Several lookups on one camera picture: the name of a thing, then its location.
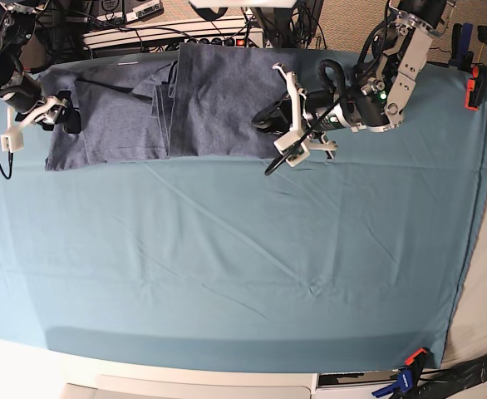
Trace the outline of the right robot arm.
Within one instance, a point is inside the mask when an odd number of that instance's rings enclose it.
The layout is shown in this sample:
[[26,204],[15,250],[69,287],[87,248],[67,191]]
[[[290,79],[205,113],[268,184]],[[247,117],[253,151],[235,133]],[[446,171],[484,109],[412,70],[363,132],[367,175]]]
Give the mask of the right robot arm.
[[61,126],[67,134],[78,134],[81,116],[71,93],[46,94],[20,60],[22,48],[32,39],[48,4],[48,1],[0,2],[0,99],[15,112],[15,121],[20,124],[40,125],[46,131]]

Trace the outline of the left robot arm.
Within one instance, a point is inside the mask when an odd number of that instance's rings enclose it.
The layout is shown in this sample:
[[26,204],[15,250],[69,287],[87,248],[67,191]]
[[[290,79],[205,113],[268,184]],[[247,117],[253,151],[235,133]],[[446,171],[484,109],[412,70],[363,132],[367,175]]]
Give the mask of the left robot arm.
[[285,92],[252,120],[258,131],[277,137],[273,144],[279,155],[265,173],[271,175],[283,163],[294,167],[313,150],[333,160],[337,144],[327,138],[329,131],[383,133],[399,127],[431,44],[445,32],[454,7],[453,1],[387,4],[350,75],[332,59],[318,63],[322,89],[317,91],[306,90],[294,71],[274,64]]

